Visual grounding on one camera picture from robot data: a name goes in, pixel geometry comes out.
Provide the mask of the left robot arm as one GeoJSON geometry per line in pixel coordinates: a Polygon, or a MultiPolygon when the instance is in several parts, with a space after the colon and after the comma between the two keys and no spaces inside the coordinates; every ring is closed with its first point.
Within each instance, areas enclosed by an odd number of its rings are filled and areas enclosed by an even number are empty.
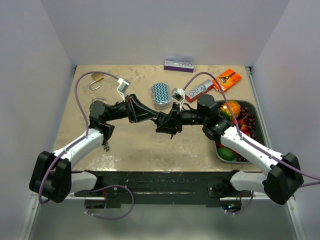
{"type": "Polygon", "coordinates": [[[104,184],[98,177],[89,171],[73,173],[73,167],[94,149],[106,146],[115,129],[109,121],[127,118],[131,123],[140,123],[159,114],[142,104],[135,94],[114,105],[96,100],[89,111],[89,126],[81,136],[54,152],[43,151],[38,155],[29,189],[40,198],[60,203],[69,194],[82,191],[99,196],[104,184]]]}

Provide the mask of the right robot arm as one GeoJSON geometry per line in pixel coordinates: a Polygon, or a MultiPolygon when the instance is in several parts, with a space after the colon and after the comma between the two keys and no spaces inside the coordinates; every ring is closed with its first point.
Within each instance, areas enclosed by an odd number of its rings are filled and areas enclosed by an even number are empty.
{"type": "Polygon", "coordinates": [[[236,171],[222,185],[227,196],[233,197],[239,191],[259,192],[284,205],[304,183],[298,158],[292,153],[283,155],[248,137],[219,115],[219,107],[220,104],[208,94],[200,96],[196,109],[181,110],[174,103],[168,114],[158,114],[155,131],[174,136],[185,125],[202,125],[208,139],[234,150],[261,171],[236,171]]]}

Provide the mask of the black padlock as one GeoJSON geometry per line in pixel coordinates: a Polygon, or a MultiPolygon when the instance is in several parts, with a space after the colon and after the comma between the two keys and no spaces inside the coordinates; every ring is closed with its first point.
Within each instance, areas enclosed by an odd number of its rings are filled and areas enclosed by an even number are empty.
{"type": "Polygon", "coordinates": [[[163,122],[166,120],[167,118],[167,114],[160,111],[158,114],[157,114],[157,117],[155,119],[152,119],[152,121],[156,124],[157,127],[159,127],[160,125],[163,124],[163,122]]]}

